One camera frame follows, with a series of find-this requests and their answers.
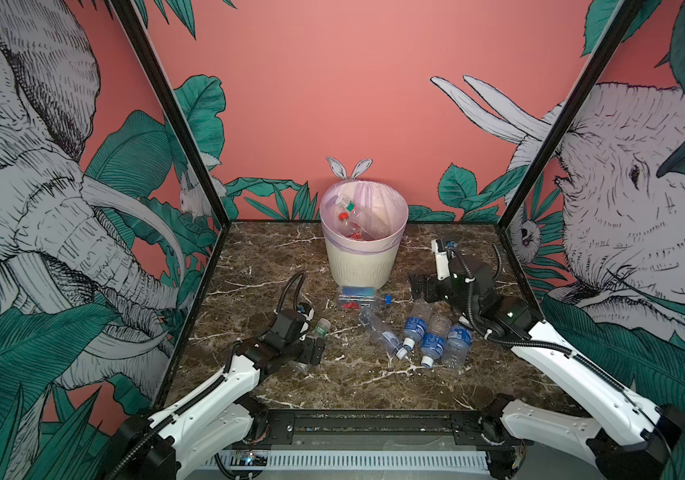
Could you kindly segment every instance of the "plastic bottle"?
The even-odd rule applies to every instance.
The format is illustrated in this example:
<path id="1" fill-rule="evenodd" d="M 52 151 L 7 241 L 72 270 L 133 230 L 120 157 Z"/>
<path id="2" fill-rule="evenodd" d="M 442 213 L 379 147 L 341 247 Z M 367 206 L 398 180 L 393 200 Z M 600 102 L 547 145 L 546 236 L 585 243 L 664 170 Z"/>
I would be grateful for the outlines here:
<path id="1" fill-rule="evenodd" d="M 404 358 L 407 353 L 415 348 L 417 343 L 420 343 L 423 340 L 425 331 L 428 329 L 428 320 L 430 320 L 432 312 L 433 305 L 422 298 L 415 300 L 412 312 L 409 313 L 409 318 L 406 319 L 404 331 L 402 332 L 404 335 L 404 344 L 401 350 L 396 353 L 396 356 L 399 359 Z"/>
<path id="2" fill-rule="evenodd" d="M 381 296 L 371 286 L 340 286 L 337 288 L 337 307 L 344 310 L 361 310 L 362 308 L 382 308 L 390 305 L 393 297 Z"/>
<path id="3" fill-rule="evenodd" d="M 465 364 L 465 357 L 471 348 L 473 333 L 463 325 L 453 325 L 446 336 L 446 347 L 442 356 L 442 363 L 452 370 L 461 370 Z"/>
<path id="4" fill-rule="evenodd" d="M 325 338 L 326 334 L 329 333 L 330 328 L 332 328 L 332 323 L 330 321 L 323 318 L 319 319 L 318 323 L 316 324 L 316 328 L 308 332 L 306 334 L 306 338 Z M 301 372 L 309 372 L 311 366 L 309 363 L 292 362 L 292 367 L 294 367 L 295 370 L 299 370 Z"/>
<path id="5" fill-rule="evenodd" d="M 452 321 L 438 313 L 431 317 L 428 324 L 428 332 L 423 337 L 423 345 L 420 352 L 423 353 L 423 360 L 421 363 L 426 369 L 432 369 L 436 360 L 441 358 L 444 353 L 444 346 L 446 345 L 446 335 L 449 333 L 449 327 L 452 326 Z"/>
<path id="6" fill-rule="evenodd" d="M 380 345 L 387 353 L 395 355 L 396 350 L 401 348 L 399 338 L 376 316 L 374 310 L 362 309 L 359 313 L 359 323 L 367 329 L 372 343 Z"/>
<path id="7" fill-rule="evenodd" d="M 337 196 L 337 204 L 350 213 L 351 220 L 366 230 L 373 237 L 372 240 L 380 240 L 389 235 L 388 226 L 370 209 L 357 206 L 345 195 Z"/>
<path id="8" fill-rule="evenodd" d="M 352 238 L 354 240 L 360 240 L 363 242 L 369 242 L 372 240 L 375 240 L 375 238 L 369 234 L 366 230 L 364 230 L 360 225 L 358 225 L 356 222 L 351 220 L 348 217 L 347 212 L 342 212 L 338 216 L 340 222 L 339 225 L 337 226 L 337 231 L 340 233 L 340 235 L 347 236 L 348 238 Z"/>

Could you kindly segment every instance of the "clear plastic bottle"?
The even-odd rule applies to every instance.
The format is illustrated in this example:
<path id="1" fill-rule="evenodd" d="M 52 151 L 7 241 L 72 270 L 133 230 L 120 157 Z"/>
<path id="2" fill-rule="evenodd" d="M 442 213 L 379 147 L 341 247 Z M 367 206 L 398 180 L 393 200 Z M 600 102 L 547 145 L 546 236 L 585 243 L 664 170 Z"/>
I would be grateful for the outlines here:
<path id="1" fill-rule="evenodd" d="M 390 305 L 393 297 L 382 294 L 371 286 L 340 286 L 337 288 L 337 307 L 344 310 L 379 309 Z"/>
<path id="2" fill-rule="evenodd" d="M 326 338 L 326 334 L 329 333 L 329 329 L 332 328 L 332 323 L 328 321 L 327 319 L 319 319 L 318 323 L 316 324 L 316 328 L 311 330 L 306 334 L 306 338 L 309 339 L 315 339 L 315 338 Z M 291 362 L 292 367 L 295 370 L 298 370 L 300 372 L 309 372 L 310 371 L 310 364 L 309 363 L 300 363 L 300 362 Z"/>
<path id="3" fill-rule="evenodd" d="M 415 300 L 412 312 L 409 313 L 409 318 L 406 319 L 406 324 L 404 325 L 403 348 L 396 354 L 399 359 L 404 358 L 407 353 L 415 348 L 416 344 L 423 340 L 432 312 L 433 305 L 422 298 Z"/>
<path id="4" fill-rule="evenodd" d="M 362 309 L 359 313 L 359 323 L 367 329 L 372 343 L 380 345 L 388 354 L 395 355 L 401 348 L 399 338 L 392 332 L 372 309 Z"/>
<path id="5" fill-rule="evenodd" d="M 369 232 L 351 220 L 347 212 L 342 212 L 338 218 L 340 222 L 337 226 L 337 231 L 340 233 L 340 235 L 363 242 L 375 240 L 374 236 L 370 235 Z"/>
<path id="6" fill-rule="evenodd" d="M 446 347 L 441 362 L 452 370 L 461 370 L 471 349 L 473 333 L 463 325 L 453 325 L 446 336 Z"/>
<path id="7" fill-rule="evenodd" d="M 431 317 L 431 321 L 428 323 L 428 332 L 425 333 L 423 344 L 420 347 L 420 352 L 423 353 L 421 363 L 426 369 L 432 369 L 435 361 L 443 355 L 446 335 L 451 326 L 452 321 L 443 315 L 436 313 Z"/>
<path id="8" fill-rule="evenodd" d="M 366 229 L 373 237 L 371 240 L 380 240 L 389 235 L 388 226 L 370 209 L 357 206 L 345 195 L 337 196 L 337 204 L 350 213 L 351 220 Z"/>

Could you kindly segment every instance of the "tusk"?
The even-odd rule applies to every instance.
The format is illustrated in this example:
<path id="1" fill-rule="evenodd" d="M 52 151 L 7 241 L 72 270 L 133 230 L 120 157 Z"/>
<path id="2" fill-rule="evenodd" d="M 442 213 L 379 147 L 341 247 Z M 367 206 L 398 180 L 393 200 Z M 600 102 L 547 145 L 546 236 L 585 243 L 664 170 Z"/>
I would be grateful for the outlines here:
<path id="1" fill-rule="evenodd" d="M 537 140 L 544 140 L 548 136 L 548 132 L 551 130 L 549 124 L 521 110 L 517 104 L 513 103 L 510 98 L 506 97 L 497 88 L 470 75 L 465 75 L 463 79 L 476 93 L 481 95 L 481 98 L 490 107 L 499 113 L 502 118 L 510 122 L 511 125 Z"/>
<path id="2" fill-rule="evenodd" d="M 493 114 L 490 114 L 487 110 L 481 108 L 481 106 L 473 101 L 468 94 L 443 78 L 432 77 L 431 82 L 441 88 L 444 93 L 460 107 L 460 110 L 463 111 L 465 116 L 483 131 L 490 133 L 497 138 L 509 141 L 512 144 L 520 143 L 526 136 L 523 131 L 517 129 L 507 121 L 501 120 Z"/>
<path id="3" fill-rule="evenodd" d="M 21 289 L 44 313 L 57 313 L 72 308 L 65 295 L 60 292 L 49 274 L 40 254 L 29 253 L 13 256 L 7 260 L 7 267 Z"/>
<path id="4" fill-rule="evenodd" d="M 180 242 L 177 241 L 177 237 L 174 235 L 174 232 L 172 232 L 169 225 L 156 215 L 153 210 L 129 195 L 122 194 L 115 188 L 108 187 L 106 184 L 87 176 L 84 176 L 84 182 L 81 185 L 81 195 L 91 206 L 113 208 L 154 227 L 156 232 L 161 234 L 166 242 L 172 246 L 174 255 L 177 257 L 177 265 L 180 267 L 180 284 L 183 283 L 183 279 L 185 278 L 185 257 L 183 256 L 183 249 L 180 248 Z"/>
<path id="5" fill-rule="evenodd" d="M 144 355 L 156 348 L 166 338 L 166 333 L 161 333 L 143 342 L 130 342 L 117 339 L 106 332 L 100 332 L 84 351 L 106 360 L 125 360 Z"/>

